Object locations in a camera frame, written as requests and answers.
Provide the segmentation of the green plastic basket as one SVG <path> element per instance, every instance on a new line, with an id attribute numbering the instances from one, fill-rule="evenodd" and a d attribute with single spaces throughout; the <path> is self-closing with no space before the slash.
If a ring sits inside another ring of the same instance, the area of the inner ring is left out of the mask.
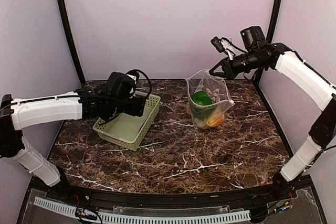
<path id="1" fill-rule="evenodd" d="M 122 113 L 109 123 L 98 119 L 93 125 L 93 130 L 105 141 L 136 151 L 153 124 L 159 112 L 160 103 L 161 97 L 151 94 L 145 102 L 141 117 Z"/>

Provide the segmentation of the clear zip top bag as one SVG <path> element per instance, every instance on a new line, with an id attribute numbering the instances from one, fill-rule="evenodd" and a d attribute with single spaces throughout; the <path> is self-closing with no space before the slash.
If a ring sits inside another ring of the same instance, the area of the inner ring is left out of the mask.
<path id="1" fill-rule="evenodd" d="M 235 105 L 226 82 L 203 69 L 186 79 L 187 111 L 193 124 L 202 130 L 221 125 L 225 113 Z"/>

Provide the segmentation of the green bok choy toy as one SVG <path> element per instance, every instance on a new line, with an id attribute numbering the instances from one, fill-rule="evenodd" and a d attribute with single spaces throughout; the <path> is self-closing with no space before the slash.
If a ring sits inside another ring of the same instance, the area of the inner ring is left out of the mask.
<path id="1" fill-rule="evenodd" d="M 210 96 L 204 91 L 191 95 L 191 116 L 194 124 L 199 128 L 206 128 L 206 121 L 216 110 Z"/>

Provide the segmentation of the yellow lemon toy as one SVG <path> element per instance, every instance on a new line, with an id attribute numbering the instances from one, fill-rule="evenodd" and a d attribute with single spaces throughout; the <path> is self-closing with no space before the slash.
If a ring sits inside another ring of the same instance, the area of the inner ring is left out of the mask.
<path id="1" fill-rule="evenodd" d="M 212 115 L 212 116 L 207 120 L 206 125 L 207 125 L 208 127 L 214 127 L 213 122 L 214 122 L 214 115 Z"/>

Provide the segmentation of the orange yellow mango toy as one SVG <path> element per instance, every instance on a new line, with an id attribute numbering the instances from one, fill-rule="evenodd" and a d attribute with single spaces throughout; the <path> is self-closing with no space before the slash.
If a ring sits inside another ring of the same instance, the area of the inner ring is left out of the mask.
<path id="1" fill-rule="evenodd" d="M 224 114 L 217 114 L 217 115 L 214 115 L 214 127 L 222 124 L 223 122 L 225 121 L 225 115 Z"/>

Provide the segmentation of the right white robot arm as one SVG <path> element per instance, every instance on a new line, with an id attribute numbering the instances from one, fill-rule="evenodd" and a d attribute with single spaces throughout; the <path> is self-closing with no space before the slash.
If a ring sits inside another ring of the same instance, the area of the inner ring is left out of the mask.
<path id="1" fill-rule="evenodd" d="M 320 116 L 307 139 L 293 157 L 272 178 L 268 195 L 273 200 L 286 194 L 292 182 L 327 150 L 335 138 L 335 85 L 317 73 L 296 51 L 282 43 L 263 44 L 247 53 L 217 63 L 210 75 L 233 80 L 240 73 L 257 68 L 271 68 L 295 83 L 317 105 Z"/>

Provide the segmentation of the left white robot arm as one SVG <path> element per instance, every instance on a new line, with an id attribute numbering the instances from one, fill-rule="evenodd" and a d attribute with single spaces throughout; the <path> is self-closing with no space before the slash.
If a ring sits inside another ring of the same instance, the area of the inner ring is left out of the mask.
<path id="1" fill-rule="evenodd" d="M 91 91 L 13 99 L 10 94 L 1 101 L 1 157 L 11 158 L 29 173 L 40 178 L 63 201 L 74 197 L 60 170 L 47 161 L 23 136 L 23 129 L 50 122 L 100 118 L 109 122 L 119 114 L 142 116 L 147 97 L 135 94 L 125 98 L 97 95 Z"/>

